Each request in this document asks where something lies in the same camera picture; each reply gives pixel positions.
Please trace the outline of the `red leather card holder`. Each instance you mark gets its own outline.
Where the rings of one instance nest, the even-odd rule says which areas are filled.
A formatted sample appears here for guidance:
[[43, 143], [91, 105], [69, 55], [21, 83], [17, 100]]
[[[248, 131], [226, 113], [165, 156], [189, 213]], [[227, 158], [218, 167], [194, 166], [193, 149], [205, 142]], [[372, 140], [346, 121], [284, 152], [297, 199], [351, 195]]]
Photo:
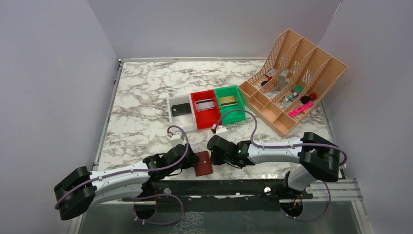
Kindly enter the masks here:
[[212, 162], [208, 151], [195, 153], [198, 156], [198, 163], [194, 166], [196, 176], [205, 176], [213, 173]]

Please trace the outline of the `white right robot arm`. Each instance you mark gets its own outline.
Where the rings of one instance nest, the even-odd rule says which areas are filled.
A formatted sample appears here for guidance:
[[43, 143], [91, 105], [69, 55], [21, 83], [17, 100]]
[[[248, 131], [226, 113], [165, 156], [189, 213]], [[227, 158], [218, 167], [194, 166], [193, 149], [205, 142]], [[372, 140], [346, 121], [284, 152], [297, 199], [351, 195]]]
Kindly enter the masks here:
[[214, 135], [207, 143], [214, 165], [230, 164], [239, 168], [269, 162], [297, 163], [300, 166], [286, 173], [283, 192], [298, 195], [317, 180], [338, 181], [339, 147], [306, 132], [302, 138], [275, 143], [255, 143], [252, 140], [237, 144]]

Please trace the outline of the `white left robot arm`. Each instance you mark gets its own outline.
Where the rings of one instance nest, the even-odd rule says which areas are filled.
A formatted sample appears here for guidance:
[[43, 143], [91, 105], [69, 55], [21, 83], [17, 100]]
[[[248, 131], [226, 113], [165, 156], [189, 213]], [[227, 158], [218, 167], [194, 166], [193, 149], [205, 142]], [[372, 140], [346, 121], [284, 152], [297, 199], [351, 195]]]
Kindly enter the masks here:
[[176, 170], [192, 168], [198, 162], [189, 145], [178, 144], [166, 153], [148, 156], [122, 168], [88, 171], [85, 166], [78, 167], [54, 187], [55, 209], [61, 220], [70, 220], [90, 206], [139, 196], [144, 184], [160, 181]]

